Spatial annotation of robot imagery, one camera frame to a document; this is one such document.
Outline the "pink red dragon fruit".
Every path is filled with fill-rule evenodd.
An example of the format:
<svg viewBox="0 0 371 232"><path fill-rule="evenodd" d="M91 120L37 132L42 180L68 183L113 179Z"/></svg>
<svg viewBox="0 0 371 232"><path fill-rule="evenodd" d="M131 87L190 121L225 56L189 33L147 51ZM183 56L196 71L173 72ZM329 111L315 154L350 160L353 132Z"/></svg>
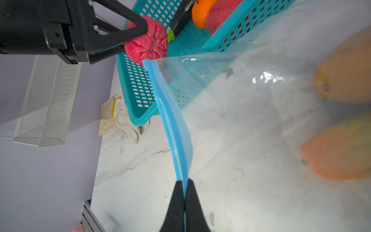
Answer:
<svg viewBox="0 0 371 232"><path fill-rule="evenodd" d="M124 43L127 56L138 65L143 60L157 60L167 56L168 35L165 27L155 19L143 15L147 23L147 33Z"/></svg>

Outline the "dark purple eggplant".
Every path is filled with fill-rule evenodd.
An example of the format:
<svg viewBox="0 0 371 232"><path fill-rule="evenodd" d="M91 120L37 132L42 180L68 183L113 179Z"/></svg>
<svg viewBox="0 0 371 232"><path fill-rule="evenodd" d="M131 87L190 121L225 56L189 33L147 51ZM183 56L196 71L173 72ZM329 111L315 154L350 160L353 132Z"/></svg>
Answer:
<svg viewBox="0 0 371 232"><path fill-rule="evenodd" d="M183 0L167 28L168 43L171 43L184 29L192 18L192 8L195 0Z"/></svg>

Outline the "orange tangerine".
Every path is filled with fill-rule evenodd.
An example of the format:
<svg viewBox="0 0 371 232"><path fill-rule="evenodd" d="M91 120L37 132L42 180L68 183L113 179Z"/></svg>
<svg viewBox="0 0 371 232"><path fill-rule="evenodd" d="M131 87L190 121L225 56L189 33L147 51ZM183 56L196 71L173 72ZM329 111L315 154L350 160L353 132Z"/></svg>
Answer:
<svg viewBox="0 0 371 232"><path fill-rule="evenodd" d="M195 0L192 8L192 20L199 29L205 28L205 21L209 15L211 7L217 0Z"/></svg>

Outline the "orange yellow mango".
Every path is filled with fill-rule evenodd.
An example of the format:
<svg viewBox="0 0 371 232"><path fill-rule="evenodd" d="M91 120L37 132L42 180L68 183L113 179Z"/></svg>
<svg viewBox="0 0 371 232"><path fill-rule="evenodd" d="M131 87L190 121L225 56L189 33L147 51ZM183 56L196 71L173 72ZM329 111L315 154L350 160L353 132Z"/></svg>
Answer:
<svg viewBox="0 0 371 232"><path fill-rule="evenodd" d="M371 102L371 27L339 44L313 77L315 91L343 103Z"/></svg>

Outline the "clear zip bag blue zipper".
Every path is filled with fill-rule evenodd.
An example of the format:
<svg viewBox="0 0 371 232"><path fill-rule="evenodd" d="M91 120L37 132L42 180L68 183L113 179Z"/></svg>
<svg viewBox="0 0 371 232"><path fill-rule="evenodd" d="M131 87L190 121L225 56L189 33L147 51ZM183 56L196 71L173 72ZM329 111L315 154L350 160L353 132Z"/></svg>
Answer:
<svg viewBox="0 0 371 232"><path fill-rule="evenodd" d="M321 62L367 27L370 1L296 4L222 52L231 63L184 108L144 62L184 198L191 179L211 232L370 231L371 177L324 178L300 155L324 130L371 113L313 86Z"/></svg>

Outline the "green yellow papaya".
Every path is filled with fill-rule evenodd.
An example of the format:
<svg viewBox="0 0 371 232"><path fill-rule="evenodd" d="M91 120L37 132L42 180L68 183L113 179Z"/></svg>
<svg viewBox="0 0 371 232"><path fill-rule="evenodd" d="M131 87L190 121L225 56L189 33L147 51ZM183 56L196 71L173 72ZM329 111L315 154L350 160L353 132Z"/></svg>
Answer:
<svg viewBox="0 0 371 232"><path fill-rule="evenodd" d="M302 161L315 174L333 180L371 176L371 114L346 119L300 148Z"/></svg>

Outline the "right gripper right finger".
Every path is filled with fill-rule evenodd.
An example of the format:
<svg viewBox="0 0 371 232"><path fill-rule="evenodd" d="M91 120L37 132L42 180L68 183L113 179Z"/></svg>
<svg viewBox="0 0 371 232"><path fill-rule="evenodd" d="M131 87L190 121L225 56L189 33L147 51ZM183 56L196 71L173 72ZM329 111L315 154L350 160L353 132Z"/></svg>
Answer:
<svg viewBox="0 0 371 232"><path fill-rule="evenodd" d="M185 195L185 232L210 232L194 181L189 179Z"/></svg>

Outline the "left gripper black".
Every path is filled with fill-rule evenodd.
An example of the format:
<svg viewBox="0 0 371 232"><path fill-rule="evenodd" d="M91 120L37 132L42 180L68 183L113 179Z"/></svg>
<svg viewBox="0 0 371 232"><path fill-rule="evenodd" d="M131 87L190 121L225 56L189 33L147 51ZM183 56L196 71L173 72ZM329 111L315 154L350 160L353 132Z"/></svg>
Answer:
<svg viewBox="0 0 371 232"><path fill-rule="evenodd" d="M117 16L121 26L96 10ZM87 24L80 22L84 15ZM120 1L1 1L3 55L56 55L67 64L95 64L124 53L126 41L145 33L146 20Z"/></svg>

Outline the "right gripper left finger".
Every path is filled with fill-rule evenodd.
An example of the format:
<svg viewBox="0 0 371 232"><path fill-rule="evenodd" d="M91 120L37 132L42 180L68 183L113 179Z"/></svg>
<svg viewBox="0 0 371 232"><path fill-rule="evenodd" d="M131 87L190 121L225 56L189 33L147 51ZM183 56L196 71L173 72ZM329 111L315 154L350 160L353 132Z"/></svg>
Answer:
<svg viewBox="0 0 371 232"><path fill-rule="evenodd" d="M160 232L183 232L185 199L182 181L177 181L174 186L170 204Z"/></svg>

